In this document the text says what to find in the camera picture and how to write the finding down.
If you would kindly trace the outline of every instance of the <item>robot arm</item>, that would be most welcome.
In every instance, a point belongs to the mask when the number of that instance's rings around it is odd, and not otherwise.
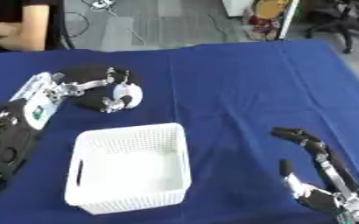
[[[271,134],[304,147],[327,187],[323,190],[302,183],[294,175],[291,163],[283,159],[280,175],[292,196],[303,206],[336,216],[340,223],[359,224],[359,185],[333,151],[302,129],[274,128]]]
[[[107,86],[114,86],[111,95]],[[28,158],[41,132],[67,98],[111,113],[136,107],[143,92],[135,74],[112,66],[84,66],[32,76],[0,105],[0,191]]]

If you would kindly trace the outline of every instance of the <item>wheel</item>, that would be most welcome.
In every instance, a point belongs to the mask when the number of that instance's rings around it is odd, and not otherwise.
[[[307,31],[307,32],[305,33],[305,38],[307,38],[307,39],[312,39],[312,38],[313,38],[312,32],[311,32],[311,31]]]
[[[344,49],[343,53],[345,54],[349,54],[349,53],[352,53],[353,52],[353,49],[352,48],[346,48]]]

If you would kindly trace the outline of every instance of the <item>black cloth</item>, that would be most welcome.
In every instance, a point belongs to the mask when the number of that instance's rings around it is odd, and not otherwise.
[[[46,50],[55,49],[60,39],[60,22],[58,19],[59,0],[0,0],[0,22],[19,23],[22,22],[23,7],[28,5],[48,4],[50,5],[49,27],[46,38]],[[0,47],[0,52],[8,50]]]

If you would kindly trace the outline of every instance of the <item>blue tablecloth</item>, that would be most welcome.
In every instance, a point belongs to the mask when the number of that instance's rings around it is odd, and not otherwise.
[[[278,160],[304,181],[321,181],[299,146],[269,136],[299,127],[324,139],[359,179],[359,81],[316,41],[199,45],[150,52],[59,51],[0,55],[0,102],[42,71],[87,63],[143,77],[144,101],[104,115],[68,101],[29,162],[0,194],[0,223],[333,223],[289,195]],[[84,130],[181,123],[193,176],[177,206],[92,216],[64,201],[76,136]]]

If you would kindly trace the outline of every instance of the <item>gray floor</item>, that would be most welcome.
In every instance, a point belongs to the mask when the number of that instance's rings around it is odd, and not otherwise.
[[[91,11],[80,0],[67,0],[66,4],[66,11],[78,12],[90,23],[86,32],[74,38],[80,49],[113,52],[251,41],[240,21],[227,19],[222,0],[118,0],[114,8],[118,17],[106,11]],[[77,35],[86,28],[86,22],[69,13],[67,28],[70,35]],[[302,39],[305,29],[305,25],[293,25],[288,39]],[[350,55],[341,54],[343,41],[339,35],[316,36],[330,43],[359,77],[359,36]]]

